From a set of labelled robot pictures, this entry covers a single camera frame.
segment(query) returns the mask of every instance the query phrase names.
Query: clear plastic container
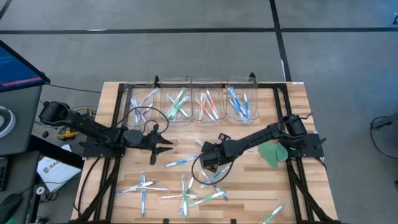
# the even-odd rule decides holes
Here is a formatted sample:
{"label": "clear plastic container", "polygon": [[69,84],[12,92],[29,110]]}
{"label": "clear plastic container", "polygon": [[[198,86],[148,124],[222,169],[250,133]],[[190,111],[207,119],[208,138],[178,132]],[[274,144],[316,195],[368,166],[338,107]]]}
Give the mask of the clear plastic container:
{"label": "clear plastic container", "polygon": [[257,88],[255,78],[229,77],[226,85],[226,115],[228,122],[250,124],[258,119]]}
{"label": "clear plastic container", "polygon": [[225,117],[223,83],[219,78],[192,80],[193,119],[200,124],[220,124]]}
{"label": "clear plastic container", "polygon": [[160,110],[170,123],[187,124],[192,117],[192,89],[189,78],[166,78],[160,82]]}
{"label": "clear plastic container", "polygon": [[137,106],[154,107],[155,95],[159,91],[153,83],[126,83],[123,87],[118,119],[121,120],[127,115],[123,125],[129,129],[142,129],[145,122],[152,118],[154,110],[150,108],[131,110]]}

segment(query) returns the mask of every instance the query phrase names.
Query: paper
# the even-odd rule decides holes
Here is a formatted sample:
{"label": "paper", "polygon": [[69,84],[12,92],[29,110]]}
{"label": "paper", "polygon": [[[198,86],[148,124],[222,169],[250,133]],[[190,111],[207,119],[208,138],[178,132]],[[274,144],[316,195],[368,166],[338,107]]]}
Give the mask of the paper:
{"label": "paper", "polygon": [[[62,149],[71,152],[70,146],[63,145]],[[71,179],[76,174],[80,173],[80,169],[70,165],[63,164],[55,159],[43,157],[37,165],[37,173],[42,178],[43,182],[56,182],[62,184],[45,184],[50,192],[57,191],[60,187],[66,184],[66,180]]]}

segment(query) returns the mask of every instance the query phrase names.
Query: blue screen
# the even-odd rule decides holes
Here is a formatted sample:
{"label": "blue screen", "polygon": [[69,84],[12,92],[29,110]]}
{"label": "blue screen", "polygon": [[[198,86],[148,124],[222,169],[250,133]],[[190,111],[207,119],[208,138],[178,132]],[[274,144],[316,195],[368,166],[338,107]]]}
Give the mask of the blue screen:
{"label": "blue screen", "polygon": [[38,83],[44,84],[45,80],[6,49],[0,47],[0,91]]}

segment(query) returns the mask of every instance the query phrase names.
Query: monitor screen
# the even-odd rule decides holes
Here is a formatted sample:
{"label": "monitor screen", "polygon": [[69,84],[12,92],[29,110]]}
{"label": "monitor screen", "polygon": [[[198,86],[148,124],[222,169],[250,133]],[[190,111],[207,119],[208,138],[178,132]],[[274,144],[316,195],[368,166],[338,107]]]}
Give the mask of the monitor screen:
{"label": "monitor screen", "polygon": [[46,81],[44,74],[0,43],[0,92],[43,85]]}

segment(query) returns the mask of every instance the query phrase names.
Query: wooden tabletop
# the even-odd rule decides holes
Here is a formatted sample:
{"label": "wooden tabletop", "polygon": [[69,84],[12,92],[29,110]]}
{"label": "wooden tabletop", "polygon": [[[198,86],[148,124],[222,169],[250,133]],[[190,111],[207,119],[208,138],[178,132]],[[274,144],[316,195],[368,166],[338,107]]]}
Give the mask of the wooden tabletop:
{"label": "wooden tabletop", "polygon": [[[111,125],[118,86],[119,83],[117,82],[106,82],[104,84],[96,114],[96,121],[103,125]],[[308,115],[311,109],[305,86],[302,83],[287,83],[287,87],[293,114]],[[151,89],[147,88],[136,89],[133,95],[146,95],[150,91]],[[280,93],[280,98],[282,109],[285,113],[282,93]],[[156,94],[154,101],[155,107],[158,107],[160,104],[160,93]],[[259,118],[248,125],[231,124],[227,119],[223,119],[220,124],[212,126],[201,125],[194,119],[191,119],[186,125],[171,125],[163,133],[163,137],[174,143],[173,149],[161,153],[157,157],[157,163],[154,166],[149,165],[149,151],[126,149],[126,155],[121,160],[117,191],[139,184],[140,172],[143,170],[147,180],[156,180],[154,187],[167,187],[169,192],[147,191],[146,216],[144,218],[141,217],[140,192],[130,192],[116,196],[111,222],[161,223],[164,218],[169,218],[171,223],[229,223],[231,219],[237,219],[238,223],[259,223],[279,205],[283,205],[284,208],[272,219],[271,223],[295,223],[292,195],[285,163],[280,162],[278,168],[271,168],[256,149],[254,152],[245,152],[238,158],[229,176],[220,183],[220,187],[228,192],[228,202],[222,198],[217,198],[196,207],[188,208],[188,219],[185,219],[178,214],[178,208],[181,203],[180,198],[159,199],[160,196],[181,193],[182,175],[185,175],[187,182],[189,181],[192,162],[168,169],[164,169],[162,166],[199,154],[201,147],[195,142],[197,139],[203,142],[218,142],[216,138],[219,133],[225,133],[233,139],[239,139],[265,128],[270,123],[276,122],[277,113],[274,94],[271,89],[258,89],[258,111]],[[158,113],[153,113],[152,118],[160,122],[160,129],[164,127],[165,124],[161,123]],[[315,130],[312,117],[309,117],[304,123],[308,132]],[[83,179],[94,160],[94,158],[88,159],[85,162],[76,203]],[[104,159],[101,159],[95,165],[88,178],[83,192],[82,208],[86,208],[98,192],[103,161]],[[312,158],[303,158],[303,163],[310,193],[327,215],[337,219],[325,168]],[[192,192],[197,194],[198,198],[207,197],[215,193],[213,187],[202,189],[198,182],[194,182]],[[306,219],[307,215],[305,214],[303,199],[300,193],[298,195],[302,216]],[[104,196],[101,209],[102,218],[104,218],[106,213],[107,202],[108,194]],[[74,211],[72,218],[76,217],[77,212]]]}

